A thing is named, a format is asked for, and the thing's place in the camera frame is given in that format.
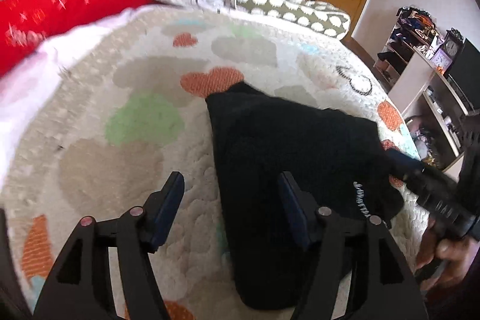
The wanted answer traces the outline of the person's right hand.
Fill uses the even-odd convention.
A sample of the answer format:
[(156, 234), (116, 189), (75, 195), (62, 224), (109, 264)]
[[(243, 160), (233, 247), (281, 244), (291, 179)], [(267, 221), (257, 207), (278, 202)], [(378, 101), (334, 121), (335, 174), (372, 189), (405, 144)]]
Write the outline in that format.
[(450, 288), (460, 284), (479, 251), (479, 242), (469, 236), (461, 241), (438, 241), (434, 224), (435, 220), (429, 217), (416, 255), (416, 269), (430, 264), (435, 258), (446, 260), (447, 266), (438, 277), (432, 277), (420, 284), (421, 290), (426, 292), (432, 288)]

